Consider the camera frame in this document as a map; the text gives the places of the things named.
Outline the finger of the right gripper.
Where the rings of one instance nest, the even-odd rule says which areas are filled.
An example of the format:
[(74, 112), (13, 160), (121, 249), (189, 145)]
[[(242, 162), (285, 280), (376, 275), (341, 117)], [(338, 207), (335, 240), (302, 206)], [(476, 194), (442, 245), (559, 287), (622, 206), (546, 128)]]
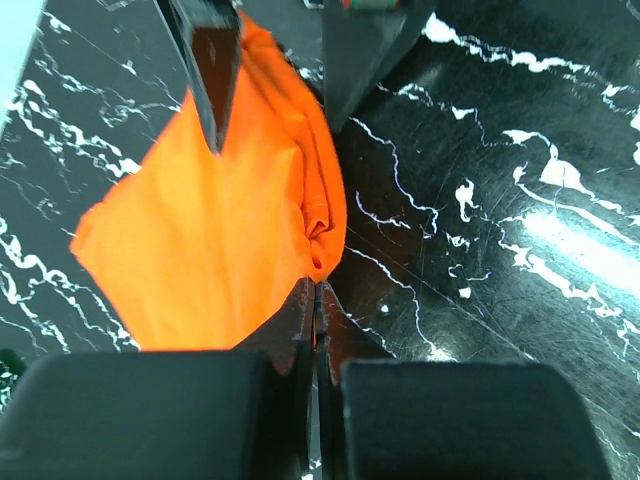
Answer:
[(241, 58), (242, 22), (231, 1), (156, 0), (188, 78), (209, 150), (222, 152)]
[(421, 36), (435, 1), (325, 1), (322, 9), (324, 111), (342, 130), (375, 85)]

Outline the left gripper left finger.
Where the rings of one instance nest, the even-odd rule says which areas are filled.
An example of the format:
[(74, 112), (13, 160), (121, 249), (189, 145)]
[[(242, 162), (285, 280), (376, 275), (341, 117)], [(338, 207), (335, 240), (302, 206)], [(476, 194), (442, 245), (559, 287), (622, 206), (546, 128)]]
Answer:
[(5, 479), (298, 479), (309, 469), (316, 288), (230, 350), (42, 359), (1, 418)]

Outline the orange t shirt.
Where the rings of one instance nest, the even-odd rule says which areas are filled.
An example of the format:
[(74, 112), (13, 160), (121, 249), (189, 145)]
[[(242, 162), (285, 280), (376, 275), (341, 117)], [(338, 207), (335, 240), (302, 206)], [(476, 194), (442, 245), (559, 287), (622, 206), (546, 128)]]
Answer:
[(324, 113), (271, 33), (241, 25), (223, 151), (207, 147), (187, 95), (70, 244), (146, 351), (231, 348), (342, 257), (347, 208)]

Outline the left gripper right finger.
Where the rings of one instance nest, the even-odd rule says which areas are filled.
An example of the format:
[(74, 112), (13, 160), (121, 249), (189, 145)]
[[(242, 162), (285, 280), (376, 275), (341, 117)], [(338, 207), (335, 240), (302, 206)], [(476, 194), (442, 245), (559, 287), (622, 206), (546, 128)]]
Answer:
[(580, 396), (530, 362), (402, 361), (316, 289), (327, 479), (607, 479)]

